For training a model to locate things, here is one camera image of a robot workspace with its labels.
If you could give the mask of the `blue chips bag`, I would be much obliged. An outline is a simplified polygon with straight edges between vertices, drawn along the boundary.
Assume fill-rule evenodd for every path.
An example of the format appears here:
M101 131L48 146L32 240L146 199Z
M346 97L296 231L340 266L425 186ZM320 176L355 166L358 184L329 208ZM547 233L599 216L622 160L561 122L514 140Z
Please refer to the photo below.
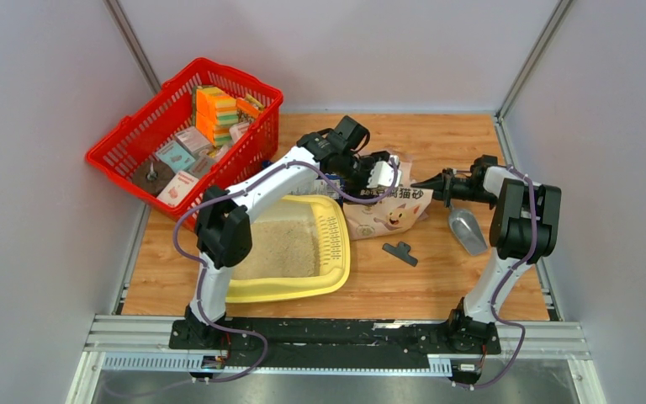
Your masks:
M317 162L285 160L271 164L250 179L256 185L257 196L277 201L286 195L323 195L333 199L342 197L343 180L336 174L324 174Z

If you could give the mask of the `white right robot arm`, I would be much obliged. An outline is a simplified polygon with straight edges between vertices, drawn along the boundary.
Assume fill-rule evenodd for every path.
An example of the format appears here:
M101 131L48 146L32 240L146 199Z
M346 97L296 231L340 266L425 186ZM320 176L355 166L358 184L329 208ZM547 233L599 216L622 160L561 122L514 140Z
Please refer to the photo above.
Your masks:
M493 248L479 281L451 310L442 324L441 338L454 353L491 349L498 337L500 308L519 278L555 248L562 191L532 181L494 156L474 160L468 175L452 168L414 183L430 189L435 200L486 203L493 210L489 242Z

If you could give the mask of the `teal small box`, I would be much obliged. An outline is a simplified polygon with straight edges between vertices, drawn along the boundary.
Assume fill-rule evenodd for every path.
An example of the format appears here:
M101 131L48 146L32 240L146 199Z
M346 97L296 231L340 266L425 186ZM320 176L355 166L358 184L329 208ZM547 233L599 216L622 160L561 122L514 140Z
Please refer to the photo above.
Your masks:
M185 171L195 163L193 155L176 140L164 144L155 152L155 155L175 173Z

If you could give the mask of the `grey pink small box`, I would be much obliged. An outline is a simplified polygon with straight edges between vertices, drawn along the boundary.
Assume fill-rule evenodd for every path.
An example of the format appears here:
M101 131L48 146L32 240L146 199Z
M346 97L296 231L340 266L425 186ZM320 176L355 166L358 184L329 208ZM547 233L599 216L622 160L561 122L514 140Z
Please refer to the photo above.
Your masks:
M193 156L208 154L214 145L194 126L179 131L175 140Z

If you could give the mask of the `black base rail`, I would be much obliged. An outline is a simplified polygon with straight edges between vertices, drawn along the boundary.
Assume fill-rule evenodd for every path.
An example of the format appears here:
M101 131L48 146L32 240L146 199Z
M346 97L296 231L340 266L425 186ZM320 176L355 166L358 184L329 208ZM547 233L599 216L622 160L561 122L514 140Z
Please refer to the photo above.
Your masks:
M193 315L176 320L168 346L215 350L225 366L330 369L421 369L431 354L499 354L495 326L457 321L229 317L212 328Z

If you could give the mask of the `yellow plastic litter box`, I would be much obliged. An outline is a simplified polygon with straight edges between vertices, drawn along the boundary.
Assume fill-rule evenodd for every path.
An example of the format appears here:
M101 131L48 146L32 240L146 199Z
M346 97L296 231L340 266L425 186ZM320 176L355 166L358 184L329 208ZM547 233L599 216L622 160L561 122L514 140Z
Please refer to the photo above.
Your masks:
M295 300L340 289L351 272L351 242L339 204L287 195L252 224L252 250L234 269L230 304Z

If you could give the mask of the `orange yellow sponge pack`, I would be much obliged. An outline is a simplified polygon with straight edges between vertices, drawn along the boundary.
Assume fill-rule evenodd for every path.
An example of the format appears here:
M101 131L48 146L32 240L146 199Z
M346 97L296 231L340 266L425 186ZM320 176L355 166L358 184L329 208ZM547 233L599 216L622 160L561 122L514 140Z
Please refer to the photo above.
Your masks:
M230 127L239 121L236 99L216 86L200 86L193 93L194 127L214 146L231 141Z

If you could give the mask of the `metal litter scoop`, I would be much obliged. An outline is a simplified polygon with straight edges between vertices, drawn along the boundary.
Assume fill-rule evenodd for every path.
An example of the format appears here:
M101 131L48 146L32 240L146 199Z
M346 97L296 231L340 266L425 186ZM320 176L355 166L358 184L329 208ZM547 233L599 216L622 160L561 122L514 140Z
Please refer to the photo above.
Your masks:
M487 252L488 245L471 210L452 206L447 222L452 234L469 255L479 256Z

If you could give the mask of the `brown round disc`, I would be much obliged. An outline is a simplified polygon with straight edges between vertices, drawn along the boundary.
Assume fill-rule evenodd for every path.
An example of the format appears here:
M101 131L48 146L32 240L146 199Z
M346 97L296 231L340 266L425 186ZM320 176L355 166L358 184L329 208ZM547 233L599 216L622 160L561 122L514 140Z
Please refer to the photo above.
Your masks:
M149 195L158 196L172 181L175 172L162 161L143 162L132 176L132 184Z

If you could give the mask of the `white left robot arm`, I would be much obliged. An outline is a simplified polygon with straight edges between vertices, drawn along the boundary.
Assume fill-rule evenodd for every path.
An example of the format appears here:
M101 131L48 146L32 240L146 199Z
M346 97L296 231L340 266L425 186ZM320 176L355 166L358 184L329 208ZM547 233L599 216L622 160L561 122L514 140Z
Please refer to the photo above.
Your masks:
M334 128L301 136L278 161L260 173L227 189L211 186L201 204L183 218L196 215L193 233L198 253L189 259L199 265L199 275L187 319L195 322L191 338L204 349L220 344L228 327L219 322L225 316L225 297L234 267L252 249L251 225L262 212L300 185L334 174L343 179L346 190L337 193L360 205L374 203L362 197L364 189L382 189L388 196L398 186L400 159L388 151L359 156L370 132L346 115Z

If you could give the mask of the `pink cat litter bag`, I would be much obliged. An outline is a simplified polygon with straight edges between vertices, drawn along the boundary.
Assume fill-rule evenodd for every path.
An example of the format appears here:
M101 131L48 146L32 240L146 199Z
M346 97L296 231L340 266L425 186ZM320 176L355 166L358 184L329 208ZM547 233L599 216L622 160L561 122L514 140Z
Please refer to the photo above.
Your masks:
M352 240L405 232L426 217L426 208L432 202L432 191L411 187L412 167L410 157L403 156L400 161L400 185L376 204L343 202L342 210Z

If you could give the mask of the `black bag clip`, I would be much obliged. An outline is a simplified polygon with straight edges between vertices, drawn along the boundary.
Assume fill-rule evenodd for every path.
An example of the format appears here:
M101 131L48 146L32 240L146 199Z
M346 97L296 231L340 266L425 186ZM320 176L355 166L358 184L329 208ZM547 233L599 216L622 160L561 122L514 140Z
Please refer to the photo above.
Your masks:
M418 259L410 254L411 246L405 242L397 242L395 245L385 243L382 249L411 267L418 264Z

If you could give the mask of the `red plastic basket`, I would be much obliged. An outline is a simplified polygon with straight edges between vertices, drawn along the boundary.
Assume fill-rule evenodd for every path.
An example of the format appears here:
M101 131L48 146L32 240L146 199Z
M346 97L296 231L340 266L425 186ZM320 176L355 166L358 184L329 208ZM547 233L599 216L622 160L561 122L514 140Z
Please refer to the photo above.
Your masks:
M264 110L252 128L206 174L176 206L168 206L132 182L135 170L155 159L156 151L176 133L193 123L195 88L214 85L236 97L251 95ZM153 210L177 221L201 203L211 185L225 189L262 170L278 149L279 108L283 92L234 67L200 57L164 82L161 90L139 111L126 115L85 155L86 161L112 183L147 203Z

